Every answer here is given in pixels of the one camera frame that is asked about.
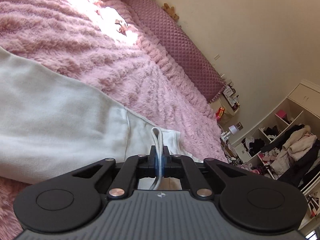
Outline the white Nevada sweatshirt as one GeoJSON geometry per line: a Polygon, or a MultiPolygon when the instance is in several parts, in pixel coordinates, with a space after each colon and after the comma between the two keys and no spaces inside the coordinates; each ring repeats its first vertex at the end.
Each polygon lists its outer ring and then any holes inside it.
{"type": "Polygon", "coordinates": [[[103,92],[1,50],[1,176],[35,184],[148,154],[155,124],[103,92]]]}

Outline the small pink item on bed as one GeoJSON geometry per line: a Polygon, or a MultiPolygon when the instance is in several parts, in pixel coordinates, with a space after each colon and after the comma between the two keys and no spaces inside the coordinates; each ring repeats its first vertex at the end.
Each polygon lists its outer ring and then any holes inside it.
{"type": "Polygon", "coordinates": [[[127,22],[125,20],[115,20],[116,30],[117,32],[126,35],[128,30],[127,22]]]}

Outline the white open wardrobe shelf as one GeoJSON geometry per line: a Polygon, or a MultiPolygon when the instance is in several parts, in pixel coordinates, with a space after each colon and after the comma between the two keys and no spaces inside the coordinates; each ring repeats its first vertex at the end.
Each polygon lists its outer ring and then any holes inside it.
{"type": "Polygon", "coordinates": [[[234,148],[244,168],[304,194],[302,233],[319,228],[319,85],[302,80],[234,148]]]}

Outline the purple quilted headboard cushion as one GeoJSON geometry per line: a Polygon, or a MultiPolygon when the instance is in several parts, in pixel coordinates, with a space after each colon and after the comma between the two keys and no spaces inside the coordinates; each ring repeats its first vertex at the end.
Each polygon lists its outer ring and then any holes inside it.
{"type": "Polygon", "coordinates": [[[155,35],[169,55],[183,68],[208,102],[222,93],[225,82],[188,35],[154,0],[121,0],[136,13],[140,23],[155,35]]]}

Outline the white table lamp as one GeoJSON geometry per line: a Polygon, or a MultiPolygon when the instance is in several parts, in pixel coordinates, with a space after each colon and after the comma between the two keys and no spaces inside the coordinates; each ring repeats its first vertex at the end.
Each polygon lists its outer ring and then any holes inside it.
{"type": "Polygon", "coordinates": [[[227,141],[231,135],[235,135],[239,132],[239,129],[236,125],[229,126],[227,131],[221,133],[221,140],[227,141]]]}

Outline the pink fluffy bed blanket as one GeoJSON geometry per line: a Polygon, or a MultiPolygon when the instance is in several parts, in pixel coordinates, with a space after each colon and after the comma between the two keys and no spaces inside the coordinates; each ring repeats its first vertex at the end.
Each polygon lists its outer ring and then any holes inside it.
{"type": "MultiPolygon", "coordinates": [[[[1,0],[1,50],[98,89],[162,128],[172,151],[225,161],[207,100],[121,0],[1,0]]],[[[22,230],[13,202],[27,185],[1,176],[1,239],[22,230]]]]}

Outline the red snack bag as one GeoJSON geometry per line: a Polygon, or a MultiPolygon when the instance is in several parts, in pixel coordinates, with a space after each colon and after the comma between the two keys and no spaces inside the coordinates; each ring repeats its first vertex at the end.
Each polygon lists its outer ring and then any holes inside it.
{"type": "Polygon", "coordinates": [[[215,116],[216,116],[217,121],[220,121],[220,120],[221,120],[221,118],[223,117],[224,113],[225,113],[225,108],[223,108],[223,107],[220,107],[220,108],[216,111],[215,116]]]}

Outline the brown teddy bear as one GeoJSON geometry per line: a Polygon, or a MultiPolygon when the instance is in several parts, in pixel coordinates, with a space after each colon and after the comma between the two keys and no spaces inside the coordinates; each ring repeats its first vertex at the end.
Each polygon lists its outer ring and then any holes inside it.
{"type": "Polygon", "coordinates": [[[164,3],[162,5],[162,9],[175,21],[177,22],[179,20],[179,16],[175,12],[174,7],[170,7],[167,3],[164,3]]]}

